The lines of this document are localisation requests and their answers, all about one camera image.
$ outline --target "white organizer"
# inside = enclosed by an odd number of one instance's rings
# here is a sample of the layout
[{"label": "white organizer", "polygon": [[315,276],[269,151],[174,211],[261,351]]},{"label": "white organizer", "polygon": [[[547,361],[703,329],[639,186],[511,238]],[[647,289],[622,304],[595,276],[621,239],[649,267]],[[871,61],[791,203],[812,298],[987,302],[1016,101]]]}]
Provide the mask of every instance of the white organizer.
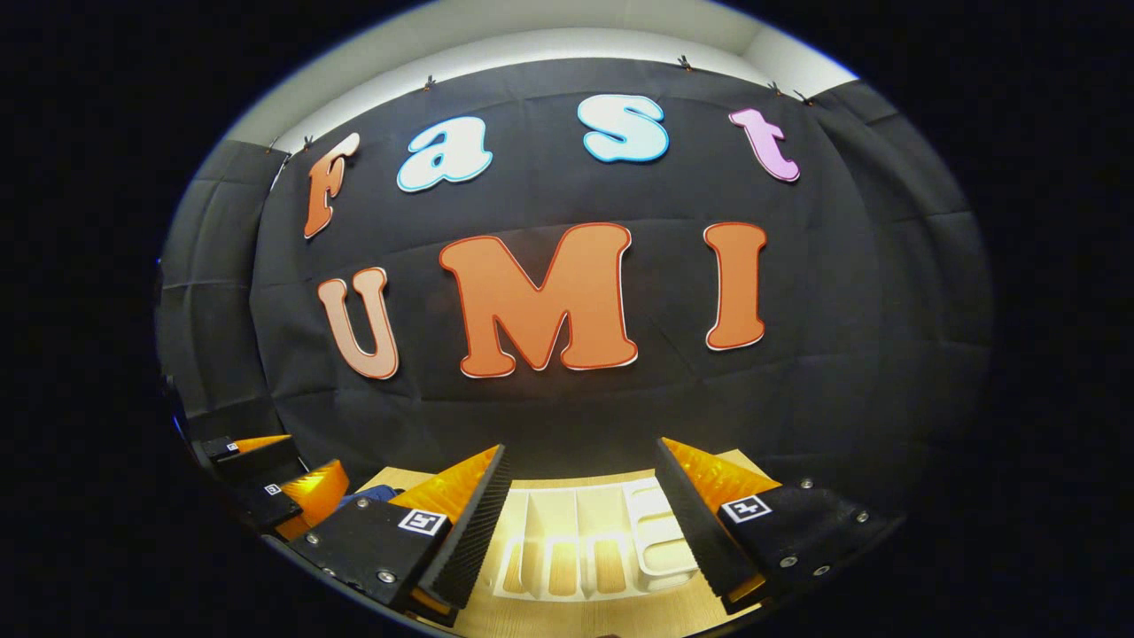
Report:
[{"label": "white organizer", "polygon": [[[686,582],[697,570],[653,477],[513,490],[496,534],[505,545],[492,588],[506,598],[569,603],[642,596]],[[620,579],[612,562],[599,564],[596,544],[604,552],[617,547]]]}]

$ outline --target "light blue letter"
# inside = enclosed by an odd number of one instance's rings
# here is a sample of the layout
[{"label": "light blue letter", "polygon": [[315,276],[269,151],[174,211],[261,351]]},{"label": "light blue letter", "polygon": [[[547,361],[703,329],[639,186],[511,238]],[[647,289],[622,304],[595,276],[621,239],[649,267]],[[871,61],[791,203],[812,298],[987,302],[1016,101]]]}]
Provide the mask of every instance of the light blue letter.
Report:
[{"label": "light blue letter", "polygon": [[[422,130],[413,142],[414,153],[398,170],[398,187],[407,193],[424,190],[442,179],[467,181],[492,163],[484,150],[484,120],[456,117]],[[430,143],[441,136],[437,144]]]},{"label": "light blue letter", "polygon": [[642,95],[594,95],[578,104],[578,119],[595,131],[583,146],[600,161],[650,161],[669,148],[669,135],[659,121],[661,107]]}]

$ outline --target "orange letter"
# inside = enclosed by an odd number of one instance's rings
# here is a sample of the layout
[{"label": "orange letter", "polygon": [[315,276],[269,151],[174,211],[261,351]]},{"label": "orange letter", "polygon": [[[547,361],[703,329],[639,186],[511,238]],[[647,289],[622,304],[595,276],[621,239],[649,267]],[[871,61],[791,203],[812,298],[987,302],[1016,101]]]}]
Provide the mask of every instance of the orange letter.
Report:
[{"label": "orange letter", "polygon": [[752,346],[764,337],[756,314],[760,248],[768,237],[751,223],[714,223],[704,231],[717,253],[717,324],[705,335],[711,350]]},{"label": "orange letter", "polygon": [[355,289],[362,295],[370,317],[370,330],[374,332],[374,354],[363,352],[355,340],[350,317],[347,316],[347,282],[342,279],[331,279],[319,284],[319,300],[327,308],[327,318],[331,323],[331,335],[335,344],[347,364],[356,373],[372,380],[389,380],[398,372],[398,348],[393,346],[393,333],[390,321],[386,316],[386,300],[382,288],[386,287],[386,270],[367,267],[359,270],[354,277]]},{"label": "orange letter", "polygon": [[339,194],[346,168],[342,155],[353,155],[357,150],[358,134],[352,133],[311,167],[311,198],[307,202],[307,223],[303,227],[305,238],[314,237],[315,232],[331,222],[335,209],[331,207],[330,198]]},{"label": "orange letter", "polygon": [[623,318],[623,253],[631,231],[617,223],[583,223],[559,239],[543,286],[536,288],[497,237],[469,237],[441,250],[441,265],[457,277],[468,357],[460,372],[473,378],[506,377],[516,359],[500,350],[497,324],[527,365],[543,371],[570,317],[570,341],[560,355],[572,371],[617,368],[637,359]]}]

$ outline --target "wooden surface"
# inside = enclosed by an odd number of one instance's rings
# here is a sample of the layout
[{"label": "wooden surface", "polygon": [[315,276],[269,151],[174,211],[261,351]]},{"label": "wooden surface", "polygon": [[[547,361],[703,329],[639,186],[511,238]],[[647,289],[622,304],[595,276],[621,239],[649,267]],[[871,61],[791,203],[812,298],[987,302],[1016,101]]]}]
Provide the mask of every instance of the wooden surface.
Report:
[{"label": "wooden surface", "polygon": [[508,572],[503,578],[505,592],[519,594],[524,590],[524,585],[519,581],[519,543],[511,546],[511,556],[508,559]]},{"label": "wooden surface", "polygon": [[[738,450],[731,450],[717,457],[767,476]],[[432,476],[398,468],[386,468],[361,487],[359,492],[376,485],[409,490]],[[511,487],[514,490],[586,487],[626,483],[652,476],[653,470],[642,470],[604,477],[514,480]],[[418,621],[466,638],[531,638],[533,636],[596,638],[611,633],[619,638],[678,638],[704,631],[756,610],[756,607],[750,607],[738,614],[726,614],[720,599],[712,595],[709,584],[705,582],[700,571],[684,585],[646,596],[613,601],[549,603],[497,597],[492,595],[493,579],[499,573],[501,561],[506,559],[503,556],[505,542],[506,539],[496,536],[489,544],[484,565],[476,586],[473,588],[468,605],[457,615],[457,622],[452,629],[421,619]],[[511,565],[509,565],[506,576],[505,587],[513,585],[518,588],[518,573],[514,577],[510,568]],[[604,586],[625,587],[620,565],[617,567],[617,576],[606,573],[602,577]],[[507,582],[511,578],[516,578],[517,582]],[[562,575],[561,578],[567,579],[568,576]],[[569,576],[569,579],[572,580],[570,587],[574,587],[574,573]]]},{"label": "wooden surface", "polygon": [[623,573],[623,556],[618,552],[617,541],[600,541],[594,544],[594,571],[599,580],[599,594],[626,590],[626,575]]},{"label": "wooden surface", "polygon": [[574,543],[556,543],[551,547],[551,578],[548,580],[548,593],[556,596],[570,596],[578,582],[575,581],[578,548]]}]

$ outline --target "white wall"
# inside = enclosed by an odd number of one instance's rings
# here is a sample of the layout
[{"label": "white wall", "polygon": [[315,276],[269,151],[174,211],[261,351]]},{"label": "white wall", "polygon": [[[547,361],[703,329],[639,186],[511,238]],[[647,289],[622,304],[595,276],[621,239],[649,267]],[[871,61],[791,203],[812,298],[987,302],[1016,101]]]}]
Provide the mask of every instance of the white wall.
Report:
[{"label": "white wall", "polygon": [[779,31],[704,0],[443,0],[328,52],[253,107],[226,137],[295,152],[339,124],[460,75],[525,61],[628,58],[813,95],[854,76]]}]

